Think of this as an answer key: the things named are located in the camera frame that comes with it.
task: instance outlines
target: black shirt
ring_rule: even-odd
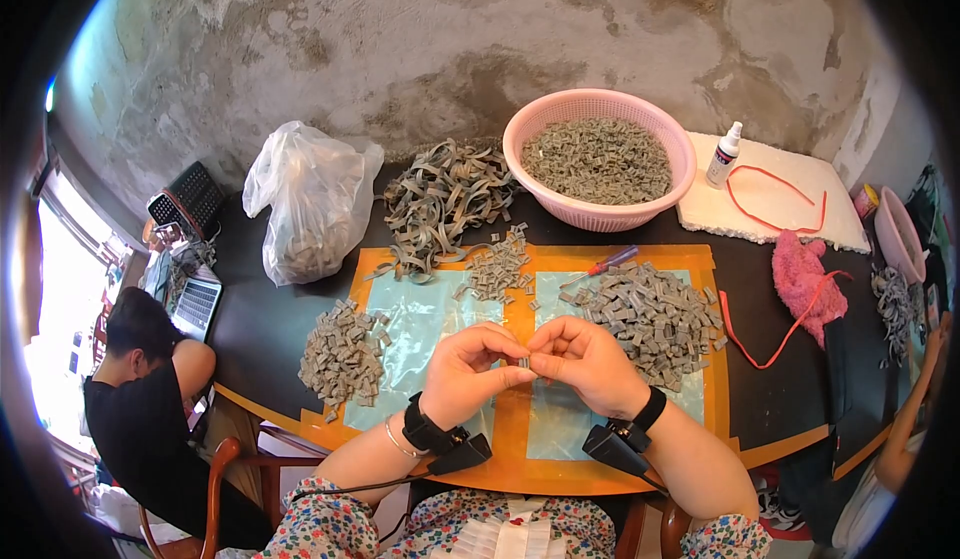
[[[173,362],[115,388],[88,378],[83,390],[90,435],[116,481],[152,513],[202,539],[210,465],[186,444]],[[257,504],[225,479],[220,498],[218,544],[266,546],[273,529]]]

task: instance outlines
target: red string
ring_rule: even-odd
[[[747,210],[746,210],[745,208],[743,208],[742,206],[740,206],[740,204],[737,202],[737,197],[734,196],[734,188],[733,188],[732,186],[730,186],[730,180],[731,180],[731,178],[732,178],[732,177],[734,176],[734,174],[735,174],[738,170],[740,170],[740,169],[747,169],[747,170],[749,170],[749,171],[759,171],[759,172],[761,172],[762,174],[764,174],[764,175],[766,175],[766,176],[770,176],[770,177],[773,178],[774,180],[779,181],[780,183],[784,183],[784,184],[786,184],[787,186],[789,186],[790,189],[792,189],[792,190],[793,190],[794,192],[796,192],[797,194],[801,195],[804,200],[806,200],[808,203],[810,203],[811,206],[814,205],[814,204],[813,204],[813,201],[811,201],[810,198],[809,198],[806,194],[804,194],[803,192],[800,192],[800,191],[798,190],[797,186],[793,185],[793,184],[790,183],[789,181],[786,181],[786,180],[784,180],[783,178],[781,178],[781,177],[779,177],[779,176],[775,176],[774,174],[770,173],[769,171],[767,171],[767,170],[765,170],[765,169],[761,169],[761,168],[759,168],[759,167],[753,167],[752,165],[738,165],[737,167],[735,167],[735,168],[733,169],[733,171],[729,172],[729,176],[726,177],[726,192],[729,193],[729,199],[733,201],[733,204],[736,205],[736,207],[737,207],[738,209],[740,209],[740,212],[741,212],[741,213],[743,213],[743,214],[746,215],[747,217],[753,219],[753,220],[756,221],[757,223],[766,226],[767,228],[775,229],[776,231],[784,231],[784,229],[785,229],[785,228],[778,228],[777,226],[775,226],[775,225],[773,225],[773,224],[771,224],[771,223],[765,222],[765,221],[763,221],[760,217],[758,217],[758,216],[756,216],[756,215],[751,215],[750,213],[747,212]],[[820,208],[820,225],[817,226],[817,229],[800,228],[800,229],[793,229],[792,231],[798,231],[798,232],[801,232],[801,233],[816,233],[816,232],[820,231],[821,229],[823,229],[823,227],[824,227],[824,219],[826,218],[826,216],[827,216],[827,191],[824,190],[824,191],[823,191],[822,206],[821,206],[821,208]]]
[[[732,321],[729,319],[729,318],[730,318],[730,308],[727,307],[727,301],[726,301],[726,300],[727,300],[727,293],[724,292],[723,290],[721,290],[721,291],[720,291],[720,307],[723,309],[723,318],[724,318],[724,321],[726,322],[726,333],[729,334],[729,336],[730,336],[729,338],[730,338],[731,340],[733,340],[738,347],[740,347],[740,350],[743,350],[743,356],[747,357],[747,360],[750,361],[750,363],[751,363],[754,367],[756,367],[756,368],[759,369],[759,370],[765,370],[765,369],[767,369],[768,367],[770,367],[771,365],[773,365],[773,364],[774,364],[774,361],[777,360],[777,357],[780,356],[779,354],[781,353],[781,350],[783,350],[784,347],[786,346],[786,341],[790,338],[790,336],[793,335],[794,330],[796,330],[797,327],[800,325],[800,323],[804,320],[803,318],[807,316],[807,313],[810,313],[810,310],[813,309],[813,304],[817,301],[817,299],[820,298],[820,293],[824,290],[824,286],[826,286],[826,285],[827,285],[827,282],[828,282],[828,281],[831,281],[831,278],[834,277],[834,276],[846,276],[846,277],[848,277],[849,279],[854,279],[853,276],[851,276],[851,275],[848,274],[847,272],[843,272],[843,271],[830,272],[830,273],[826,274],[825,276],[823,276],[823,277],[821,278],[821,280],[820,280],[820,283],[817,284],[817,289],[816,289],[816,291],[813,293],[813,298],[810,300],[810,305],[806,308],[806,311],[804,311],[804,312],[797,318],[797,321],[794,322],[792,326],[790,326],[790,330],[786,332],[786,336],[783,337],[783,342],[780,343],[779,348],[776,349],[776,352],[774,352],[774,355],[773,355],[772,357],[770,357],[770,360],[767,361],[766,363],[764,363],[763,365],[758,365],[757,361],[754,361],[754,358],[750,356],[750,353],[747,352],[747,349],[745,349],[745,348],[743,347],[743,345],[740,343],[740,341],[737,339],[737,337],[736,337],[737,335],[734,334],[734,322],[732,322]]]

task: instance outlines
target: stained wall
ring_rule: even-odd
[[[543,94],[636,94],[691,131],[834,160],[875,36],[860,0],[101,0],[56,83],[135,215],[194,160],[243,185],[300,119],[388,149],[496,135]]]

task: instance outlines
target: silver bracelet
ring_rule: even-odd
[[[384,420],[384,421],[383,421],[383,425],[387,428],[387,436],[390,437],[390,442],[392,442],[392,443],[394,444],[394,446],[396,446],[397,448],[399,448],[399,449],[400,449],[400,452],[402,452],[403,454],[407,455],[408,457],[413,457],[414,459],[421,459],[421,458],[423,458],[423,457],[426,457],[426,453],[425,453],[425,454],[419,454],[419,453],[416,453],[416,452],[411,452],[410,450],[407,450],[406,448],[404,448],[403,446],[401,446],[401,445],[400,445],[401,443],[397,442],[397,439],[394,438],[394,433],[390,431],[390,418],[387,418],[386,420]]]

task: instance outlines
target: black table surface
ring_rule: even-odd
[[[374,183],[382,192],[402,168],[385,165]],[[668,209],[637,229],[595,233],[575,229],[546,212],[529,194],[514,197],[511,223],[525,221],[527,239],[536,245],[709,244],[716,264],[717,287],[728,294],[730,317],[751,356],[764,363],[780,345],[794,319],[773,287],[773,245],[683,229]],[[243,211],[240,196],[228,199],[217,238],[214,272],[223,282],[222,299],[209,341],[216,350],[216,380],[235,393],[298,420],[301,408],[322,413],[324,405],[297,377],[306,336],[316,317],[345,299],[354,279],[360,248],[387,247],[393,241],[383,222],[383,203],[373,204],[366,235],[347,255],[334,276],[304,285],[276,288],[265,275],[261,255],[269,208],[255,219]],[[490,240],[507,226],[500,220],[464,233],[464,245]],[[827,249],[827,271],[844,270],[853,281],[838,278],[849,302],[844,318],[848,392],[852,409],[841,421],[844,448],[853,454],[892,420],[909,387],[906,368],[878,369],[887,352],[877,301],[870,289],[870,257]],[[730,435],[741,449],[774,443],[827,422],[830,386],[827,359],[804,330],[787,342],[769,369],[759,371],[740,349],[726,345]]]

